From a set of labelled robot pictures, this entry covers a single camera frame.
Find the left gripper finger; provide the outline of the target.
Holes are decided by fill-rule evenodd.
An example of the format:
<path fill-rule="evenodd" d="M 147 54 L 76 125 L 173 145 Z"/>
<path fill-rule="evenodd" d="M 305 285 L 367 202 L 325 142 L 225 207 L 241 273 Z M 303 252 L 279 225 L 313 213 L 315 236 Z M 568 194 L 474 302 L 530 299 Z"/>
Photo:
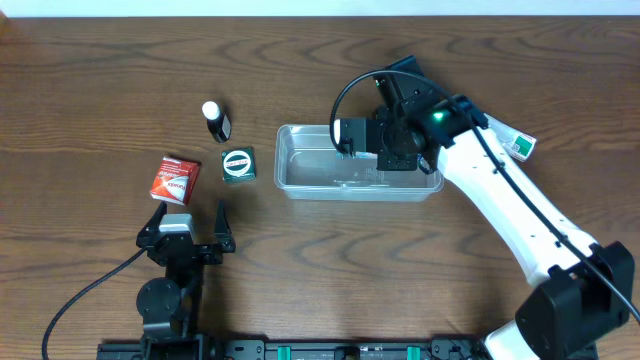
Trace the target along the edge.
<path fill-rule="evenodd" d="M 225 202 L 223 200 L 218 202 L 214 235 L 219 241 L 230 241 L 232 239 L 232 231 L 228 223 Z"/>
<path fill-rule="evenodd" d="M 162 218 L 167 213 L 167 204 L 162 201 L 158 207 L 156 208 L 154 214 L 151 216 L 149 221 L 144 226 L 144 231 L 147 235 L 156 234 L 159 232 L 159 226 L 162 221 Z"/>

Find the red white Panadol box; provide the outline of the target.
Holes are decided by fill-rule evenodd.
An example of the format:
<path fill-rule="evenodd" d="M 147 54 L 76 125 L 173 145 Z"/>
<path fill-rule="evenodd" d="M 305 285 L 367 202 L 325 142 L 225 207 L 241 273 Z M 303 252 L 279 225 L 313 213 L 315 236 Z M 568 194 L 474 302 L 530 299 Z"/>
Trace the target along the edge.
<path fill-rule="evenodd" d="M 156 200 L 187 205 L 200 169 L 198 162 L 165 156 L 154 177 L 150 196 Z"/>

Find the dark green square box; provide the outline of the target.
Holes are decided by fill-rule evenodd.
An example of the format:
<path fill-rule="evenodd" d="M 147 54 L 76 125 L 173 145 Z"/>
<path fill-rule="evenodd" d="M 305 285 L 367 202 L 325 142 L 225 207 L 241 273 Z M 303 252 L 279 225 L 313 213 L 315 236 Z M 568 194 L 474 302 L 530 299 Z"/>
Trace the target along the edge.
<path fill-rule="evenodd" d="M 251 147 L 223 151 L 223 180 L 226 183 L 251 181 L 256 178 L 254 150 Z"/>

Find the white green medicine box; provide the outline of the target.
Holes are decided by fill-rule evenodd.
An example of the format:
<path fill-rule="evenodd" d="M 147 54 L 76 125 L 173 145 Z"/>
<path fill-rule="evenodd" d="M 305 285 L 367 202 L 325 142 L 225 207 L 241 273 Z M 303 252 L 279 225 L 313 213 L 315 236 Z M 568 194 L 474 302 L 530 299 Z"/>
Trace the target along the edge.
<path fill-rule="evenodd" d="M 537 139 L 521 132 L 485 113 L 489 126 L 506 152 L 514 159 L 525 162 L 533 153 Z"/>

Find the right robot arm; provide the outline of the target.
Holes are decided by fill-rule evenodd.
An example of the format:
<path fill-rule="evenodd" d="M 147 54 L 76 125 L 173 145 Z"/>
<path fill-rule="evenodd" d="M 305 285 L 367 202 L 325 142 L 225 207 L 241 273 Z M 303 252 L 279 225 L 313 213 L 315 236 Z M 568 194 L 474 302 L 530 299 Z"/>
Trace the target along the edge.
<path fill-rule="evenodd" d="M 440 172 L 507 244 L 533 291 L 485 336 L 490 359 L 590 358 L 601 337 L 639 317 L 635 263 L 568 220 L 514 163 L 487 114 L 427 79 L 414 57 L 371 72 L 384 104 L 366 151 L 379 169 Z"/>

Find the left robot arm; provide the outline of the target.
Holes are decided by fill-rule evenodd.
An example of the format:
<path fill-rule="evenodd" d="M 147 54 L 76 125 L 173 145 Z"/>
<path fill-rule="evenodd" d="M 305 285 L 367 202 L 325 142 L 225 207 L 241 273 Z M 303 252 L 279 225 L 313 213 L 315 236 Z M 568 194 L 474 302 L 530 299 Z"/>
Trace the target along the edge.
<path fill-rule="evenodd" d="M 225 203 L 218 203 L 211 243 L 197 244 L 193 217 L 186 213 L 170 214 L 168 205 L 162 202 L 138 233 L 136 245 L 165 269 L 164 276 L 147 282 L 137 295 L 144 337 L 164 342 L 193 336 L 197 330 L 204 267 L 222 264 L 223 255 L 236 250 Z"/>

